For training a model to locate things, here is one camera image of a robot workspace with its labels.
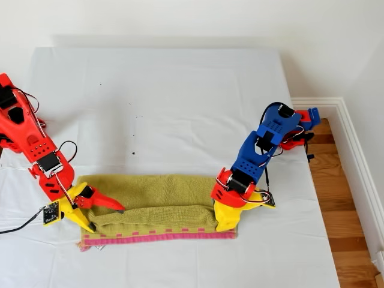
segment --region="table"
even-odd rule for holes
[[[76,175],[215,176],[264,108],[288,105],[269,49],[37,48],[24,85]],[[62,149],[69,158],[73,147]],[[0,159],[0,228],[48,202],[22,155]],[[268,165],[276,209],[242,214],[238,238],[108,245],[81,253],[68,220],[0,235],[0,287],[339,287],[303,148]],[[265,180],[259,186],[265,187]]]

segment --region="wooden floor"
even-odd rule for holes
[[[378,271],[370,262],[360,221],[337,154],[328,121],[309,142],[313,181],[341,288],[374,288]]]

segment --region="baseboard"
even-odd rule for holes
[[[317,107],[327,118],[359,215],[372,262],[384,272],[384,209],[342,98],[292,98],[297,110]]]
[[[384,288],[384,280],[383,280],[383,275],[382,274],[376,275],[375,276],[375,280],[376,280],[377,288]]]

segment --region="pink stripe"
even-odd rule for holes
[[[84,252],[88,249],[90,249],[92,246],[83,246],[83,247],[80,247],[80,252]]]
[[[98,238],[85,239],[85,245],[106,245],[106,244],[130,244],[138,242],[151,242],[172,239],[234,239],[236,233],[233,232],[211,232],[211,233],[165,233],[159,235],[143,235],[136,237],[123,238]]]

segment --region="towel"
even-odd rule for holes
[[[94,206],[83,209],[96,233],[81,229],[81,247],[181,238],[235,238],[234,229],[216,232],[217,221],[210,192],[215,178],[185,175],[81,176],[119,201],[123,214]]]

